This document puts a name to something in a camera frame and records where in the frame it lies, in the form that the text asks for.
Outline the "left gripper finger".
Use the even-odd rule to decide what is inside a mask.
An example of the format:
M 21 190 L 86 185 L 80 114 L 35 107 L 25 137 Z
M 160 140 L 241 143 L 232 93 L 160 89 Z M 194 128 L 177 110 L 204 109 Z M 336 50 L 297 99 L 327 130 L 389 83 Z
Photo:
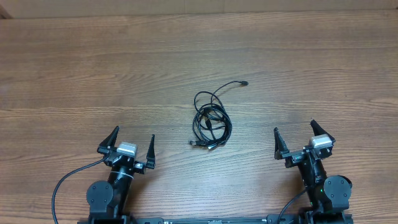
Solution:
M 146 155 L 146 168 L 155 169 L 155 150 L 154 150 L 155 135 L 153 134 L 150 140 L 149 148 Z
M 103 148 L 114 147 L 117 140 L 118 132 L 119 132 L 119 126 L 116 126 L 111 132 L 111 134 L 99 144 L 99 147 Z

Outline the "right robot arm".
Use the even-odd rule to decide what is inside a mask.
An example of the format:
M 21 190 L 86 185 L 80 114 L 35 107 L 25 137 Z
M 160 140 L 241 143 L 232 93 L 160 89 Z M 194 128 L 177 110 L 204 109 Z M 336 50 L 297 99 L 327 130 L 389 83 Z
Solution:
M 300 151 L 289 151 L 279 129 L 274 128 L 274 158 L 284 160 L 286 168 L 298 167 L 304 189 L 292 198 L 278 214 L 276 223 L 353 223 L 349 209 L 352 181 L 343 175 L 328 176 L 322 160 L 332 155 L 335 138 L 314 119 L 310 125 L 314 136 Z M 303 194 L 308 195 L 309 207 L 300 208 L 298 214 L 285 214 L 286 210 Z

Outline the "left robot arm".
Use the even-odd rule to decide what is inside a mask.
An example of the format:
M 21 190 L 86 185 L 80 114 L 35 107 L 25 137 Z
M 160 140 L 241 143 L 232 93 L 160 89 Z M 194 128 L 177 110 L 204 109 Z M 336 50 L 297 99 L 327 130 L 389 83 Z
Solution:
M 155 136 L 152 135 L 146 161 L 136 159 L 137 146 L 121 142 L 115 146 L 119 127 L 98 146 L 97 152 L 103 155 L 101 160 L 110 167 L 107 180 L 91 184 L 86 191 L 86 200 L 90 206 L 85 223 L 135 223 L 133 216 L 124 210 L 135 174 L 145 174 L 147 169 L 155 168 Z

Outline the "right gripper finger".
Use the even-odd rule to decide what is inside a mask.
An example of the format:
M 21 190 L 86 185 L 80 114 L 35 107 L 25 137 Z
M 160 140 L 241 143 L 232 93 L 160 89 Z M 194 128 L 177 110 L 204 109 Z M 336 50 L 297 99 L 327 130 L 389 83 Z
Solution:
M 284 154 L 289 153 L 289 149 L 282 136 L 280 135 L 278 127 L 274 128 L 274 140 L 275 140 L 275 150 L 274 159 L 283 159 Z
M 313 129 L 313 133 L 315 136 L 321 136 L 323 134 L 327 134 L 328 137 L 331 139 L 332 142 L 335 142 L 335 138 L 326 132 L 314 119 L 311 120 L 310 125 Z

